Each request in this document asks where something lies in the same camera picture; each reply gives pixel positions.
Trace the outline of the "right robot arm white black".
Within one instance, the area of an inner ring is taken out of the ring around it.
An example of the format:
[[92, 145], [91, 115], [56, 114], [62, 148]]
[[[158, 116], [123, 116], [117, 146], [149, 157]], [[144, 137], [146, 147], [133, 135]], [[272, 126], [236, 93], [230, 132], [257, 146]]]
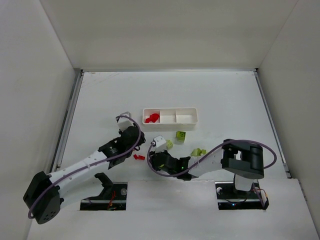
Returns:
[[255, 180], [265, 177], [263, 147], [256, 142], [226, 139], [205, 155], [180, 158], [160, 149], [156, 140], [150, 148], [155, 150], [148, 150], [148, 166], [165, 178], [190, 181], [207, 173], [224, 170], [233, 174], [236, 190], [248, 192]]

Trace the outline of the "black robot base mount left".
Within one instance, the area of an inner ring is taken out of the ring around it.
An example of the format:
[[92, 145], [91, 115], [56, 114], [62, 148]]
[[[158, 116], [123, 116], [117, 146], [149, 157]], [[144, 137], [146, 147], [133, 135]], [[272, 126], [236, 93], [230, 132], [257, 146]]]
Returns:
[[112, 182], [105, 173], [96, 173], [98, 193], [81, 200], [81, 211], [125, 211], [127, 208], [127, 182]]

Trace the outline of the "pale green square lego brick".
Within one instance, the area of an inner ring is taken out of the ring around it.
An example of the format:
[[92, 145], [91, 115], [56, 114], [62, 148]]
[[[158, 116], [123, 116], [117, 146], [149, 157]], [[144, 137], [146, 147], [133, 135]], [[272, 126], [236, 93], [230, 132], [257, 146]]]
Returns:
[[173, 142], [171, 140], [167, 139], [166, 140], [166, 149], [170, 150], [173, 148], [173, 146], [174, 146]]

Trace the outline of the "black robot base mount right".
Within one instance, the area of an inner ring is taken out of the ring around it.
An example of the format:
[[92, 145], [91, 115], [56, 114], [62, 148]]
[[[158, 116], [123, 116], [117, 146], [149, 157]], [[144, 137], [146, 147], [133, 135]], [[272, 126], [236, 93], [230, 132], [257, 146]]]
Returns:
[[232, 181], [215, 183], [217, 206], [219, 210], [267, 210], [270, 202], [266, 191], [258, 181], [249, 191], [237, 190]]

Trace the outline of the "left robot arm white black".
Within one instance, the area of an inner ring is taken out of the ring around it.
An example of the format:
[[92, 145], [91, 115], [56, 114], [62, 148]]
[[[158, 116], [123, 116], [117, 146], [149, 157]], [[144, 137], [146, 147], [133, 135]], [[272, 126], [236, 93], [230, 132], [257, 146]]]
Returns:
[[36, 173], [22, 198], [28, 207], [28, 218], [39, 225], [47, 223], [66, 206], [67, 194], [92, 177], [101, 181], [104, 190], [110, 188], [112, 182], [106, 171], [122, 164], [145, 141], [145, 134], [137, 125], [129, 126], [87, 158], [56, 172]]

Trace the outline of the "red round lego piece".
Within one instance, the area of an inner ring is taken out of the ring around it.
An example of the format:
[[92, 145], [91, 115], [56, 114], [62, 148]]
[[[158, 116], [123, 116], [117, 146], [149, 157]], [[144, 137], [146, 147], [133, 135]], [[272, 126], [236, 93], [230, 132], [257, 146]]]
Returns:
[[160, 115], [158, 113], [153, 113], [145, 119], [145, 123], [156, 123], [159, 119]]

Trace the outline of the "large lime green lego brick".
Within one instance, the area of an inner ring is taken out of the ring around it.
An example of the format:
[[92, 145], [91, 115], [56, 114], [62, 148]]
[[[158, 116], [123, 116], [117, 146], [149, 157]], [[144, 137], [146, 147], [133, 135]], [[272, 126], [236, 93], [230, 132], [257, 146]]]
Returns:
[[186, 140], [186, 132], [185, 131], [177, 131], [175, 134], [175, 140], [179, 143], [184, 143]]

